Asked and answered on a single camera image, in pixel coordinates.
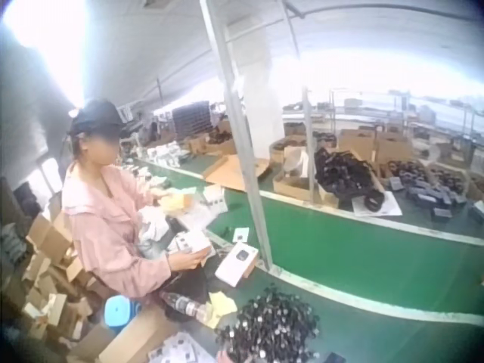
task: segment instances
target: blue stool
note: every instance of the blue stool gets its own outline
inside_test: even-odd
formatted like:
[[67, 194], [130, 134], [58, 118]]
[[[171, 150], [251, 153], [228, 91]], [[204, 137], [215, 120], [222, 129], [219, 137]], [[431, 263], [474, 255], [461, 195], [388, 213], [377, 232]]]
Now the blue stool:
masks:
[[123, 295], [110, 297], [104, 306], [104, 322], [118, 334], [138, 314], [139, 302], [129, 300]]

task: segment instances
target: white stripe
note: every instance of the white stripe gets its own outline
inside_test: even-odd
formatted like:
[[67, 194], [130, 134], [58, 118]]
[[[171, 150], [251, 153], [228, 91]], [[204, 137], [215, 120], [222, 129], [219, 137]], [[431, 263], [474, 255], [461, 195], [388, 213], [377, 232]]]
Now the white stripe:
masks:
[[[205, 233], [210, 240], [220, 247], [232, 245], [211, 231], [205, 230]], [[259, 261], [257, 267], [267, 272], [262, 261]], [[404, 308], [402, 306], [390, 305], [384, 302], [365, 299], [363, 297], [355, 296], [350, 293], [344, 293], [343, 291], [317, 284], [306, 278], [301, 278], [300, 276], [292, 274], [276, 265], [272, 266], [269, 274], [302, 290], [324, 297], [325, 299], [333, 300], [337, 303], [365, 310], [366, 312], [373, 312], [376, 314], [407, 320], [470, 324], [478, 327], [484, 327], [484, 316], [481, 315], [464, 314], [461, 312], [431, 312], [426, 310]]]
[[[185, 174], [193, 178], [203, 179], [203, 176], [201, 174], [197, 174], [195, 172], [189, 172], [183, 169], [176, 169], [170, 166], [161, 166], [144, 160], [142, 160], [142, 162], [149, 163], [151, 165], [158, 166], [160, 168], [172, 170], [173, 172], [179, 172], [181, 174]], [[417, 227], [416, 225], [409, 225], [406, 223], [389, 221], [388, 219], [381, 219], [381, 218], [374, 218], [374, 217], [357, 217], [353, 212], [335, 209], [330, 206], [310, 204], [309, 202], [306, 202], [304, 200], [299, 200], [292, 197], [286, 197], [284, 195], [272, 193], [270, 191], [259, 191], [259, 193], [261, 196], [268, 199], [277, 200], [282, 203], [292, 204], [294, 206], [300, 206], [301, 208], [312, 209], [320, 213], [331, 214], [332, 216], [339, 216], [346, 219], [352, 219], [354, 221], [368, 223], [370, 225], [379, 225], [380, 227], [387, 227], [391, 229], [396, 229], [398, 231], [405, 231], [409, 233], [415, 233], [415, 234], [421, 234], [424, 236], [440, 238], [442, 240], [451, 240], [453, 242], [460, 242], [463, 244], [472, 244], [474, 246], [484, 247], [484, 240], [478, 237], [471, 237], [471, 236], [464, 236], [461, 234], [442, 232], [442, 231], [437, 231], [435, 229]]]

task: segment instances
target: black cap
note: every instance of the black cap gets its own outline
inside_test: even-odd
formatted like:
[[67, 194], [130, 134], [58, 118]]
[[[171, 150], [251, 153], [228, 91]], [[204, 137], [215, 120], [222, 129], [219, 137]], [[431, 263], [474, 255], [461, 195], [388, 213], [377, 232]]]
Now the black cap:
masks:
[[124, 123], [113, 103], [104, 99], [94, 99], [79, 110], [73, 119], [69, 134], [74, 136], [81, 132], [95, 132], [105, 128], [121, 129], [123, 126]]

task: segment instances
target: plastic bottle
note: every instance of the plastic bottle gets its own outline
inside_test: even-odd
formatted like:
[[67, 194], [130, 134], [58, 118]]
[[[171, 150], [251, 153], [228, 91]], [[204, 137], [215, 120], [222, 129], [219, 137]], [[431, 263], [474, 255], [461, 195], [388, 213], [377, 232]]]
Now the plastic bottle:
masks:
[[213, 308], [208, 304], [200, 304], [179, 293], [161, 292], [161, 298], [174, 310], [195, 317], [198, 321], [207, 322], [212, 318]]

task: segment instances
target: woman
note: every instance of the woman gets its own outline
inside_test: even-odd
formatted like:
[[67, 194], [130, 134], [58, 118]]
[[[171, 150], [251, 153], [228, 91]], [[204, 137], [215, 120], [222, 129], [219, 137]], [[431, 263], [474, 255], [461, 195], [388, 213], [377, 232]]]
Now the woman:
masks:
[[138, 210], [163, 193], [143, 192], [129, 173], [112, 165], [122, 127], [109, 101], [89, 101], [80, 110], [70, 130], [75, 161], [67, 170], [62, 205], [84, 269], [118, 293], [143, 300], [173, 271], [197, 267], [207, 251], [140, 257]]

